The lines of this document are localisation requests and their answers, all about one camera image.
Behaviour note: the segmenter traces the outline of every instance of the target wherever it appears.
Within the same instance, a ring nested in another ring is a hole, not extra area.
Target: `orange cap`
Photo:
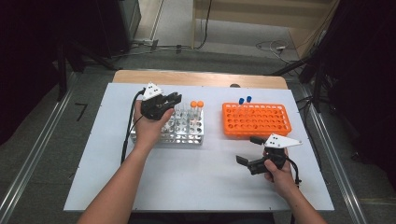
[[[197,106],[197,103],[196,103],[195,101],[191,101],[190,106],[191,106],[191,107],[196,107],[196,106]]]
[[[198,107],[204,107],[204,101],[198,101]]]

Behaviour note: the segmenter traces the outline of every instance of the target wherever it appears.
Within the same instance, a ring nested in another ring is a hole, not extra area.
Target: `metal test tube rack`
[[[175,112],[161,130],[159,143],[201,145],[204,141],[204,110],[191,113],[190,107],[176,105]],[[136,132],[131,130],[133,142]]]

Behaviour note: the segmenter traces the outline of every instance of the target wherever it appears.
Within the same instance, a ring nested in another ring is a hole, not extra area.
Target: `floor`
[[[191,1],[141,0],[140,4],[145,19],[142,19],[136,33],[137,42],[151,43],[158,39],[159,45],[190,44]],[[195,45],[201,43],[202,36],[199,35],[201,24],[205,26],[204,21],[197,21]],[[147,54],[145,52],[149,49],[137,48],[131,50],[128,55],[112,59],[111,62],[126,69],[264,75],[282,68],[287,62],[299,60],[288,30],[284,27],[210,21],[207,33],[208,38],[200,52],[185,51],[182,54],[175,54],[170,50],[159,50]],[[287,49],[281,53],[271,51],[270,45],[271,47],[287,45]],[[298,82],[296,77],[300,72],[301,68],[298,68],[283,76],[296,100],[309,95],[311,89],[310,85],[302,85]],[[8,223],[76,223],[79,213],[63,212],[64,201],[106,84],[111,82],[113,76],[114,72],[90,63],[84,74],[76,74],[75,79],[69,79],[69,82],[74,82],[75,88],[68,102],[64,102],[64,105],[56,104],[57,89],[54,88],[28,116],[12,139],[0,146],[2,160],[0,193],[5,195],[29,153],[35,147],[39,147],[35,145],[37,138],[46,140],[43,150],[36,154],[41,157],[40,162],[35,164],[35,169],[29,174],[29,182],[21,185],[23,194],[19,195],[21,197],[18,203],[10,208],[14,212],[7,217]],[[76,122],[81,112],[81,106],[78,104],[89,104],[89,106],[82,119]],[[46,136],[40,134],[47,127],[46,123],[51,118],[53,108],[57,106],[62,109],[63,114],[53,121],[55,126],[50,130],[52,135],[45,138]],[[308,130],[311,130],[312,142],[318,148],[323,177],[328,183],[327,187],[335,207],[334,212],[321,214],[330,223],[396,223],[393,221],[396,212],[396,194],[384,172],[372,164],[363,164],[350,159],[354,150],[348,142],[342,122],[327,105],[322,105],[321,108],[320,115],[311,108],[308,113],[310,116],[307,117]],[[353,187],[353,193],[360,202],[364,219],[354,219],[350,215],[351,208],[346,205],[344,192],[340,188],[343,180],[340,182],[336,177],[336,170],[331,165],[332,155],[326,149],[328,147],[326,143],[329,142],[318,132],[320,125],[318,119],[323,119],[326,123],[325,127],[330,133],[332,147],[347,173],[347,180]],[[290,213],[275,213],[275,218],[276,224],[289,223]]]

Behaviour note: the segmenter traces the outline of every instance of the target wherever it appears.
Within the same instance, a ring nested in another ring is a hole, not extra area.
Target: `person's left hand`
[[[171,118],[174,109],[168,109],[160,120],[147,119],[142,117],[140,107],[142,101],[136,101],[134,105],[134,123],[136,130],[135,148],[143,148],[150,151],[157,143],[161,135],[161,129],[165,123]]]

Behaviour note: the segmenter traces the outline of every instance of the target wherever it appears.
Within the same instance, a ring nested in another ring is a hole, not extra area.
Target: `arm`
[[[136,101],[134,122],[141,117],[141,102]],[[127,223],[146,159],[158,141],[162,126],[173,109],[161,120],[140,119],[136,125],[134,149],[80,217],[78,223]]]
[[[276,192],[288,202],[297,223],[326,223],[295,185],[288,161],[285,162],[281,170],[277,169],[270,160],[266,160],[264,165],[272,174],[271,176],[265,173],[265,178],[275,184]]]

